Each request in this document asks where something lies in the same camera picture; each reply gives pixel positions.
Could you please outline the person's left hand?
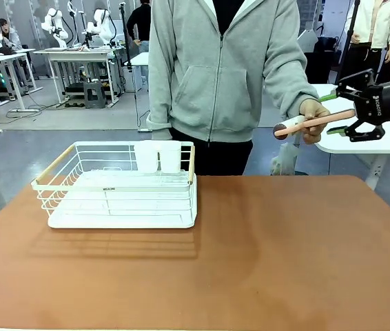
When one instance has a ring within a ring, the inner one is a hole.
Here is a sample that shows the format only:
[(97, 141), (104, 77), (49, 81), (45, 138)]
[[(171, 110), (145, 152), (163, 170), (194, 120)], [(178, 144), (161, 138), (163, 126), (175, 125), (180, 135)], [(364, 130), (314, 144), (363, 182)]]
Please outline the person's left hand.
[[(303, 115), (306, 120), (312, 120), (330, 115), (330, 112), (318, 101), (306, 99), (300, 104), (300, 114)], [(309, 145), (318, 143), (325, 127), (326, 124), (320, 124), (318, 126), (303, 128), (302, 137), (304, 142)]]

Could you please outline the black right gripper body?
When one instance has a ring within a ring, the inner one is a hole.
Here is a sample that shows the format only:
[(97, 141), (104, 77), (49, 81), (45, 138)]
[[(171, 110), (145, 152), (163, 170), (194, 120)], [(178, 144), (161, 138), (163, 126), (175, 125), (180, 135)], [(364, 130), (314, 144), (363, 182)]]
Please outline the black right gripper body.
[(356, 118), (360, 125), (381, 126), (384, 123), (383, 92), (386, 87), (387, 83), (382, 83), (353, 91)]

